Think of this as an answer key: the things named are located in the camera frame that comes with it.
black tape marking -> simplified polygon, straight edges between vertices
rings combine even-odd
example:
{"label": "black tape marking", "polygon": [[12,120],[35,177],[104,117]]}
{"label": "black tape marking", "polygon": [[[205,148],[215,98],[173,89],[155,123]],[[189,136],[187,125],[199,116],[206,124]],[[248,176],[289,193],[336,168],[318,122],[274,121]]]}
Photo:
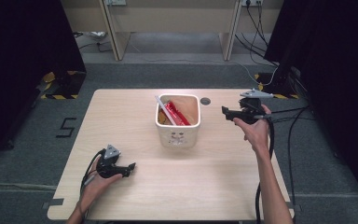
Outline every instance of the black tape marking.
{"label": "black tape marking", "polygon": [[72,136],[72,132],[74,131],[73,127],[64,127],[65,126],[65,122],[67,120],[75,120],[76,118],[65,118],[61,124],[61,128],[60,130],[70,130],[69,134],[67,135],[56,135],[56,138],[66,138],[66,137],[71,137]]}

light wooden table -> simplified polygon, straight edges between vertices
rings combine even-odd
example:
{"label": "light wooden table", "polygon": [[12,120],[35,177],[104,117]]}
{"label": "light wooden table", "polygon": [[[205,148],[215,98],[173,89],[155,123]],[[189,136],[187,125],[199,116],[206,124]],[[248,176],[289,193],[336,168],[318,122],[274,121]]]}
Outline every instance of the light wooden table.
{"label": "light wooden table", "polygon": [[[121,151],[117,165],[136,162],[89,211],[98,220],[255,219],[258,172],[243,133],[226,120],[221,106],[239,110],[245,90],[98,90],[94,93],[63,170],[48,217],[67,219],[79,198],[80,181],[92,157],[108,144]],[[161,145],[155,124],[155,95],[185,93],[207,97],[200,105],[197,144],[189,149]],[[286,186],[275,156],[272,164],[284,199]]]}

person's right hand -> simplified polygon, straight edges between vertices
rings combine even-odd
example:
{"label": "person's right hand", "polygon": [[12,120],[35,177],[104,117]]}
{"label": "person's right hand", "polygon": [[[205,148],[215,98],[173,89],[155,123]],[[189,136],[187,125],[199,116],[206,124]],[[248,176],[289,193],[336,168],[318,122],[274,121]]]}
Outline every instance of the person's right hand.
{"label": "person's right hand", "polygon": [[[267,114],[271,111],[265,105],[261,105]],[[260,119],[256,123],[250,125],[243,120],[235,118],[234,123],[238,125],[244,132],[243,139],[249,141],[252,145],[252,149],[256,153],[269,151],[269,124],[266,120]]]}

white stick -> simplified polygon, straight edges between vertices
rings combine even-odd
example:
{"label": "white stick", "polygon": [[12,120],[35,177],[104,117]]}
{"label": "white stick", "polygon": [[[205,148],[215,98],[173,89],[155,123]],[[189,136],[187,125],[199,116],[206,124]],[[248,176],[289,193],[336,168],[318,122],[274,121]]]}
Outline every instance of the white stick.
{"label": "white stick", "polygon": [[175,125],[175,126],[176,126],[175,121],[174,121],[173,118],[171,117],[171,114],[170,114],[170,112],[168,112],[167,108],[165,108],[165,105],[161,102],[161,100],[159,99],[158,96],[155,96],[155,97],[156,97],[156,100],[157,100],[159,106],[160,106],[161,109],[164,111],[165,115],[166,115],[167,118],[170,120],[170,122],[172,123],[172,125]]}

black handheld controller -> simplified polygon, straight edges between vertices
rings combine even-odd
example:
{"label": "black handheld controller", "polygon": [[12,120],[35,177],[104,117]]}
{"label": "black handheld controller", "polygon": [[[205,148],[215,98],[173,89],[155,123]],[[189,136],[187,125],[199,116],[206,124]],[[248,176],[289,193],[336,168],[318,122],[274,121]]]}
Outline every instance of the black handheld controller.
{"label": "black handheld controller", "polygon": [[123,177],[128,177],[131,171],[135,169],[135,164],[132,163],[129,166],[116,166],[120,151],[111,145],[108,145],[107,149],[102,150],[102,155],[97,163],[97,172],[103,178],[109,178],[113,175],[122,174]]}
{"label": "black handheld controller", "polygon": [[227,107],[222,106],[222,113],[226,115],[226,119],[232,121],[234,118],[238,118],[248,124],[254,124],[258,119],[267,119],[270,117],[261,106],[259,97],[270,98],[273,97],[272,95],[252,90],[241,94],[241,96],[244,96],[244,98],[239,101],[241,111],[229,110]]}

